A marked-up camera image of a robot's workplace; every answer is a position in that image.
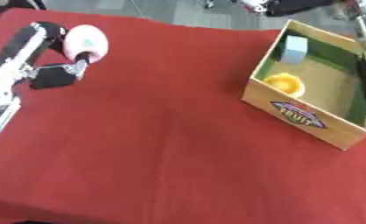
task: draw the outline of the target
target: red tablecloth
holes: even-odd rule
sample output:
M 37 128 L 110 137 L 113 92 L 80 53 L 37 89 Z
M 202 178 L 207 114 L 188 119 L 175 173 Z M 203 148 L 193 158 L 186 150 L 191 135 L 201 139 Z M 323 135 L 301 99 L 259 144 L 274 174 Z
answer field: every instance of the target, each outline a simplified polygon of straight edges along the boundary
M 366 224 L 366 140 L 342 152 L 240 101 L 277 31 L 12 10 L 0 48 L 35 20 L 96 25 L 110 52 L 78 85 L 20 88 L 0 223 Z

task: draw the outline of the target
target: cube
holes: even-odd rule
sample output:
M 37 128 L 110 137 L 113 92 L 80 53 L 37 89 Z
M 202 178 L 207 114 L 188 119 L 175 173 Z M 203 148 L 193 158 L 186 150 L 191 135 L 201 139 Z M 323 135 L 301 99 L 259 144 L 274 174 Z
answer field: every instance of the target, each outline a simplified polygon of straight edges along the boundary
M 308 39 L 296 36 L 287 36 L 285 49 L 281 61 L 290 64 L 299 64 L 308 52 Z

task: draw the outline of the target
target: pink ball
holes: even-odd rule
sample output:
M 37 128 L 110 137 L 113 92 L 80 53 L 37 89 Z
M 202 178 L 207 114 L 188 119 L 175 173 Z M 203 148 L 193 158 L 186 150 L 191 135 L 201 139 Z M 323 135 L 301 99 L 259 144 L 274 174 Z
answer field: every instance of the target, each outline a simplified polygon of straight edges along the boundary
M 109 42 L 100 29 L 90 24 L 82 24 L 68 32 L 63 48 L 66 57 L 72 61 L 78 54 L 89 52 L 90 63 L 95 63 L 107 54 Z

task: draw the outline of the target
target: cardboard box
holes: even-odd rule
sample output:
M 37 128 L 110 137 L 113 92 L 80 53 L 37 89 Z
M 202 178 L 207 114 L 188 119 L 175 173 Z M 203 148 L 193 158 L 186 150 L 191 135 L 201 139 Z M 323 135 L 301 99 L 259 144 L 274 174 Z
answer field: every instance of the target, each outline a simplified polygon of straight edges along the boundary
M 288 35 L 308 38 L 308 54 L 298 65 L 280 61 Z M 356 74 L 353 39 L 290 20 L 250 77 L 243 100 L 342 150 L 366 137 L 366 101 Z M 306 86 L 300 98 L 266 84 L 289 73 Z

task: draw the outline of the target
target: gray floor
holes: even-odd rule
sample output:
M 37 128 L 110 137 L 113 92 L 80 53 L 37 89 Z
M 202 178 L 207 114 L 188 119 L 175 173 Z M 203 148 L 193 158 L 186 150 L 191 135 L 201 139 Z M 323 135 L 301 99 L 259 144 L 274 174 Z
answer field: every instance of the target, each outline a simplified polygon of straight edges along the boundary
M 268 18 L 247 12 L 229 0 L 216 0 L 211 10 L 203 9 L 203 0 L 45 0 L 50 10 L 98 13 L 149 18 L 175 25 L 235 29 L 280 29 L 288 17 Z M 332 19 L 332 8 L 310 10 L 290 16 L 316 27 L 339 33 L 351 33 L 343 21 Z

